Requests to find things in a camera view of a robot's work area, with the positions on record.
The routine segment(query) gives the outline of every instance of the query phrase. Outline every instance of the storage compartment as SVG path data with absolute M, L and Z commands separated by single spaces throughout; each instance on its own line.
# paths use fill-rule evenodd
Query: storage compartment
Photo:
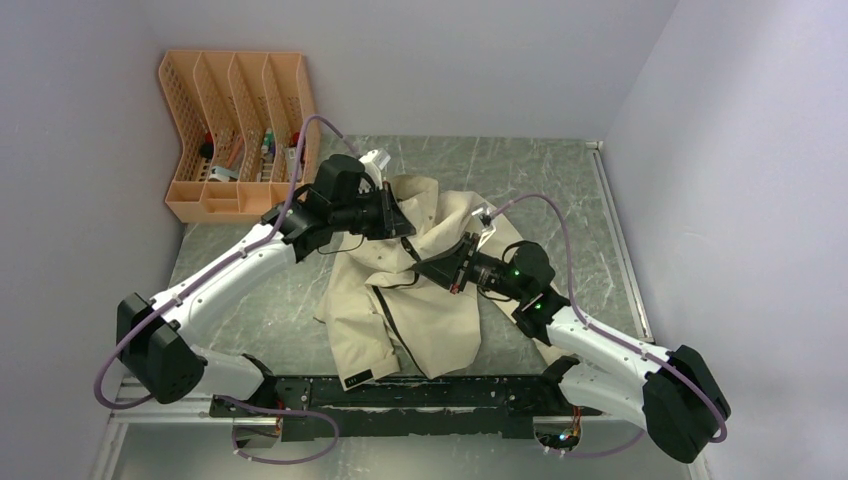
M 169 51 L 159 79 L 182 142 L 165 197 L 180 220 L 255 222 L 284 201 L 286 150 L 303 119 L 315 113 L 301 54 Z M 263 158 L 268 129 L 274 154 Z M 207 134 L 209 159 L 200 153 Z M 313 125 L 294 188 L 314 178 L 320 141 L 320 127 Z M 213 169 L 219 175 L 210 180 Z

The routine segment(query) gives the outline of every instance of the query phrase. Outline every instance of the gray marble table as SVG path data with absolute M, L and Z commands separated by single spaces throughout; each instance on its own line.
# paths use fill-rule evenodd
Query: gray marble table
M 344 144 L 324 135 L 321 158 L 344 153 Z M 609 325 L 643 336 L 632 308 L 611 213 L 596 165 L 582 141 L 470 137 L 354 137 L 362 151 L 385 148 L 389 174 L 419 174 L 439 181 L 442 190 L 473 190 L 495 205 L 522 193 L 542 192 L 566 212 L 575 254 L 576 293 L 581 307 Z M 554 212 L 529 199 L 506 216 L 524 238 L 539 242 L 565 291 L 565 244 Z M 249 225 L 192 224 L 186 228 L 174 266 L 176 284 L 231 247 Z M 237 305 L 221 312 L 204 347 L 223 353 L 251 353 L 277 374 L 336 374 L 327 330 L 312 318 L 333 267 L 333 256 L 311 255 L 269 280 Z M 456 375 L 537 373 L 545 367 L 533 343 L 491 301 L 480 299 L 482 345 L 476 360 Z M 417 374 L 396 348 L 403 374 Z

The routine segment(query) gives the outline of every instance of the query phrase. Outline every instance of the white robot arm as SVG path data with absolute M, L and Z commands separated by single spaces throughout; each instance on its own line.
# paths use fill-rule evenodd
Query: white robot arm
M 259 360 L 221 354 L 198 344 L 217 328 L 219 314 L 228 305 L 272 273 L 329 243 L 334 232 L 361 234 L 369 240 L 414 234 L 389 183 L 382 180 L 380 169 L 387 158 L 384 151 L 369 152 L 359 160 L 331 156 L 321 164 L 315 182 L 295 193 L 295 198 L 302 199 L 287 212 L 269 211 L 209 266 L 150 301 L 137 294 L 128 296 L 118 307 L 119 343 L 147 321 L 154 308 L 169 302 L 173 307 L 132 338 L 121 351 L 121 362 L 160 403 L 177 401 L 194 391 L 260 407 L 274 405 L 277 380 Z M 672 457 L 694 460 L 721 423 L 712 411 L 717 409 L 722 421 L 730 414 L 700 355 L 688 347 L 669 352 L 585 313 L 578 315 L 568 299 L 550 288 L 553 269 L 538 244 L 523 242 L 505 261 L 480 253 L 479 242 L 478 236 L 466 234 L 452 249 L 419 262 L 413 270 L 452 293 L 471 282 L 518 300 L 513 317 L 525 335 L 575 354 L 559 372 L 559 386 L 568 403 L 627 420 L 646 430 Z M 639 353 L 623 345 L 638 346 Z M 649 358 L 683 371 L 714 408 L 694 398 L 691 389 Z

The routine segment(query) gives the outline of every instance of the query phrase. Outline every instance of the purple cable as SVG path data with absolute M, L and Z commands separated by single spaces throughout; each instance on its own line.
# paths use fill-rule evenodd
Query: purple cable
M 353 154 L 355 154 L 355 155 L 359 154 L 358 150 L 353 145 L 353 143 L 350 140 L 348 140 L 347 138 L 345 138 L 345 136 L 342 135 L 342 133 L 339 131 L 339 129 L 337 129 L 335 127 L 335 125 L 333 125 L 329 120 L 322 117 L 321 115 L 310 115 L 309 117 L 306 118 L 306 120 L 303 121 L 303 126 L 301 126 L 301 128 L 300 128 L 301 135 L 297 139 L 297 149 L 295 150 L 295 158 L 301 158 L 301 156 L 303 155 L 303 147 L 306 145 L 306 129 L 309 127 L 309 124 L 313 120 L 320 120 L 320 121 L 324 122 L 324 124 L 326 124 L 328 127 L 330 127 L 330 130 L 332 130 L 333 133 L 338 135 L 339 138 L 341 138 L 342 141 L 345 142 L 345 145 L 347 145 L 347 147 L 351 150 L 351 152 Z M 290 179 L 292 187 L 294 187 L 294 184 L 296 183 L 295 181 L 300 174 L 300 162 L 294 162 L 294 163 L 295 163 L 295 170 L 294 170 L 294 172 L 292 172 L 291 179 Z M 295 191 L 295 188 L 289 188 L 288 195 L 286 196 L 286 201 L 283 204 L 283 208 L 280 209 L 281 212 L 287 212 L 289 210 L 289 207 L 291 207 L 291 203 L 292 203 L 292 200 L 294 198 L 294 191 Z M 267 244 L 268 242 L 270 242 L 271 238 L 274 236 L 274 234 L 277 231 L 280 230 L 280 226 L 283 224 L 284 219 L 285 219 L 285 214 L 278 215 L 277 221 L 274 224 L 274 228 L 271 229 L 271 231 L 268 233 L 268 235 L 265 236 L 264 238 L 260 239 L 260 240 L 257 240 L 255 242 L 247 245 L 244 248 L 245 252 L 252 252 L 253 250 Z M 201 285 L 205 284 L 210 278 L 215 276 L 215 274 L 220 272 L 222 269 L 226 268 L 227 265 L 231 264 L 236 259 L 241 258 L 241 256 L 242 256 L 241 252 L 234 252 L 230 256 L 228 256 L 228 257 L 224 258 L 223 260 L 221 260 L 220 262 L 218 262 L 216 265 L 212 266 L 212 268 L 210 268 L 206 273 L 199 276 L 194 282 L 192 282 L 190 285 L 188 285 L 180 293 L 179 298 L 184 298 L 188 295 L 191 295 L 192 292 L 197 290 Z M 109 367 L 112 365 L 112 362 L 114 362 L 115 359 L 118 358 L 118 356 L 121 354 L 121 352 L 127 347 L 127 345 L 129 345 L 129 343 L 136 337 L 136 335 L 138 335 L 139 332 L 144 330 L 145 327 L 147 327 L 147 325 L 149 325 L 150 322 L 153 321 L 153 319 L 155 319 L 155 318 L 159 317 L 160 315 L 162 315 L 163 313 L 167 312 L 168 310 L 173 308 L 176 304 L 177 304 L 176 298 L 168 300 L 167 302 L 162 304 L 159 308 L 154 310 L 150 315 L 145 317 L 144 320 L 139 322 L 138 325 L 136 325 L 132 330 L 130 330 L 130 332 L 128 334 L 126 334 L 124 336 L 124 338 L 122 338 L 121 341 L 118 342 L 117 345 L 115 345 L 115 349 L 112 350 L 112 353 L 109 355 L 109 358 L 106 360 L 106 362 L 97 371 L 97 376 L 94 379 L 94 398 L 97 399 L 98 403 L 100 403 L 104 407 L 111 408 L 113 410 L 127 410 L 127 409 L 130 409 L 130 408 L 133 408 L 133 407 L 137 407 L 137 406 L 141 405 L 142 403 L 153 398 L 153 395 L 151 394 L 151 395 L 145 396 L 144 398 L 141 398 L 141 399 L 138 399 L 136 401 L 129 402 L 129 403 L 112 402 L 103 395 L 103 379 L 106 377 L 106 371 L 109 370 Z
M 565 223 L 565 217 L 562 215 L 562 211 L 560 211 L 559 207 L 556 205 L 556 203 L 554 203 L 554 201 L 553 201 L 553 199 L 551 199 L 551 197 L 544 195 L 544 194 L 541 194 L 541 193 L 528 193 L 528 194 L 525 194 L 525 195 L 521 195 L 519 197 L 516 197 L 516 198 L 510 200 L 509 202 L 505 203 L 504 205 L 499 207 L 497 210 L 495 210 L 492 213 L 492 219 L 496 218 L 498 215 L 501 215 L 508 208 L 510 208 L 511 206 L 520 202 L 521 200 L 531 198 L 531 197 L 541 198 L 542 200 L 547 202 L 548 205 L 550 205 L 551 208 L 554 209 L 554 212 L 556 213 L 557 218 L 559 218 L 559 223 L 562 226 L 562 235 L 565 238 L 565 263 L 566 263 L 565 269 L 566 269 L 566 275 L 567 275 L 567 279 L 568 279 L 568 281 L 567 281 L 568 297 L 571 300 L 571 308 L 574 310 L 574 314 L 577 315 L 577 318 L 580 320 L 580 322 L 584 326 L 588 327 L 593 332 L 595 332 L 595 333 L 599 334 L 600 336 L 606 338 L 607 340 L 611 340 L 611 341 L 617 343 L 618 345 L 621 345 L 622 347 L 630 350 L 631 352 L 636 353 L 636 354 L 641 356 L 642 350 L 639 347 L 637 347 L 636 345 L 632 345 L 630 342 L 628 342 L 626 340 L 622 340 L 622 339 L 616 337 L 615 335 L 612 335 L 612 334 L 598 328 L 597 326 L 589 323 L 589 321 L 583 315 L 583 312 L 581 312 L 580 308 L 577 306 L 577 296 L 574 294 L 574 267 L 572 265 L 571 240 L 568 237 L 568 226 Z M 724 423 L 724 417 L 721 416 L 721 413 L 719 413 L 718 408 L 707 397 L 707 395 L 703 391 L 701 391 L 701 389 L 698 388 L 698 386 L 695 385 L 691 380 L 686 378 L 685 375 L 680 373 L 673 366 L 669 365 L 668 362 L 662 360 L 661 358 L 657 357 L 656 355 L 654 355 L 652 353 L 646 353 L 645 357 L 647 359 L 651 360 L 652 362 L 660 365 L 661 367 L 665 368 L 669 372 L 671 372 L 672 375 L 677 377 L 678 380 L 680 380 L 681 382 L 683 382 L 684 385 L 689 387 L 689 389 L 692 390 L 692 392 L 698 397 L 698 399 L 700 399 L 702 402 L 704 402 L 704 405 L 706 405 L 707 408 L 710 410 L 710 413 L 713 414 L 713 416 L 715 417 L 716 422 L 718 423 L 718 426 L 719 426 L 718 436 L 710 439 L 710 443 L 721 443 L 721 442 L 723 442 L 727 438 L 727 425 Z M 630 442 L 627 442 L 626 444 L 624 444 L 624 445 L 626 445 L 625 448 L 629 448 L 629 447 L 635 445 L 636 441 L 638 441 L 639 438 L 641 438 L 641 434 L 638 435 L 633 440 L 631 440 Z M 594 455 L 593 457 L 582 457 L 582 458 L 599 458 L 599 457 L 603 457 L 603 456 L 606 456 L 606 455 L 613 455 L 615 453 L 619 453 L 622 450 L 623 449 L 614 448 L 614 449 L 608 450 L 606 452 L 599 452 L 597 454 L 591 454 L 591 455 Z
M 233 453 L 240 456 L 241 458 L 244 458 L 245 460 L 249 460 L 251 462 L 256 462 L 256 463 L 265 463 L 265 464 L 268 464 L 268 465 L 296 465 L 298 463 L 311 462 L 312 460 L 315 460 L 316 458 L 323 457 L 324 455 L 328 454 L 330 452 L 330 450 L 332 450 L 336 446 L 337 443 L 339 443 L 339 433 L 340 433 L 339 432 L 339 424 L 336 423 L 336 421 L 333 420 L 332 417 L 330 417 L 329 415 L 325 415 L 321 412 L 311 412 L 309 410 L 277 410 L 277 409 L 274 409 L 274 408 L 254 407 L 253 405 L 249 405 L 247 403 L 242 402 L 241 400 L 236 400 L 235 398 L 232 398 L 232 397 L 221 396 L 221 397 L 218 397 L 218 398 L 220 398 L 224 401 L 230 402 L 237 407 L 244 408 L 245 410 L 250 410 L 250 411 L 253 411 L 253 412 L 256 412 L 256 413 L 264 413 L 266 415 L 283 415 L 283 416 L 287 416 L 287 417 L 320 418 L 321 420 L 326 421 L 327 423 L 330 424 L 330 426 L 333 427 L 333 440 L 330 442 L 329 445 L 327 445 L 326 448 L 324 448 L 324 450 L 321 450 L 320 452 L 318 452 L 314 455 L 310 455 L 308 457 L 303 457 L 303 458 L 298 458 L 298 459 L 295 459 L 295 460 L 273 460 L 273 459 L 270 459 L 270 458 L 254 457 L 253 455 L 248 455 L 248 454 L 244 453 L 244 451 L 242 451 L 238 447 L 238 443 L 236 441 L 236 429 L 234 428 L 233 434 L 232 434 L 232 437 L 231 437 L 232 442 L 233 442 Z

